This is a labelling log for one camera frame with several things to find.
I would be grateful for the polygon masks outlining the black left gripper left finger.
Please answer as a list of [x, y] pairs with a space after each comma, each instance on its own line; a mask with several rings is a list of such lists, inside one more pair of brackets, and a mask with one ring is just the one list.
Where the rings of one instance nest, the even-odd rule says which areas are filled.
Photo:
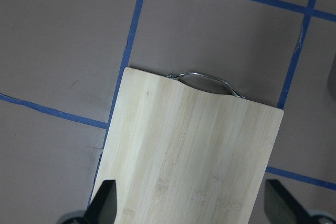
[[61, 223], [114, 223], [116, 216], [117, 183], [115, 180], [104, 180], [85, 213]]

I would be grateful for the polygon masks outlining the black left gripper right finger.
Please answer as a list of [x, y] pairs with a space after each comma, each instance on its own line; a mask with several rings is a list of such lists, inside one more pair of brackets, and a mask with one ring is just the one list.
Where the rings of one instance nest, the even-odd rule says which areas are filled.
[[307, 211], [277, 179], [265, 181], [264, 212], [270, 223], [335, 223], [323, 211]]

